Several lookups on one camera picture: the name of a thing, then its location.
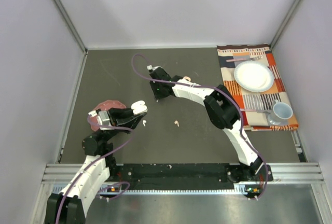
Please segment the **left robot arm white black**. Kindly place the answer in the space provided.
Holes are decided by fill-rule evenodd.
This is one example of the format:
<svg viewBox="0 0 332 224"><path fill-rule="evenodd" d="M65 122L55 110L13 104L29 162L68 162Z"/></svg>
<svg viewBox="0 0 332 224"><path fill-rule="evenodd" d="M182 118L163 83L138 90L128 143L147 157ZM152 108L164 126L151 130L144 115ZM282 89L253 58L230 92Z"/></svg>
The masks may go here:
<svg viewBox="0 0 332 224"><path fill-rule="evenodd" d="M144 101L129 108L97 108L88 113L88 122L98 127L85 137L82 147L85 161L73 179L59 193L47 200L45 223L85 223L91 203L105 181L116 178L118 169L113 156L116 149L110 139L118 133L131 133L147 115Z"/></svg>

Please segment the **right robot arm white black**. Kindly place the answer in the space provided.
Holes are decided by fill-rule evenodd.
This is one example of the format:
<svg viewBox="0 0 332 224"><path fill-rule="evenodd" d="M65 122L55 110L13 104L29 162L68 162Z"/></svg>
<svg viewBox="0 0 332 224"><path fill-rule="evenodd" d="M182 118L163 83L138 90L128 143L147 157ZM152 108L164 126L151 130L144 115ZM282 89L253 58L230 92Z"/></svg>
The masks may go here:
<svg viewBox="0 0 332 224"><path fill-rule="evenodd" d="M171 77L160 66L149 65L147 69L156 100L174 96L204 106L211 123L223 130L233 144L239 162L243 166L243 176L248 180L255 180L261 174L264 162L252 146L243 128L240 108L225 86L206 88L181 76Z"/></svg>

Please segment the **white earbud charging case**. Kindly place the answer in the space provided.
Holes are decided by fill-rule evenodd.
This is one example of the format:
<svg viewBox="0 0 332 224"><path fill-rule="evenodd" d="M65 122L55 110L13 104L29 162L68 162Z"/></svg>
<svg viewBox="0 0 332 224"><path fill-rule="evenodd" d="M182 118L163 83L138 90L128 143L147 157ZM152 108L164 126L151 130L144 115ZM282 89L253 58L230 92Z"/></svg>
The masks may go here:
<svg viewBox="0 0 332 224"><path fill-rule="evenodd" d="M146 106L145 101L140 100L131 105L131 109L133 110L134 115L146 113L148 111L148 108Z"/></svg>

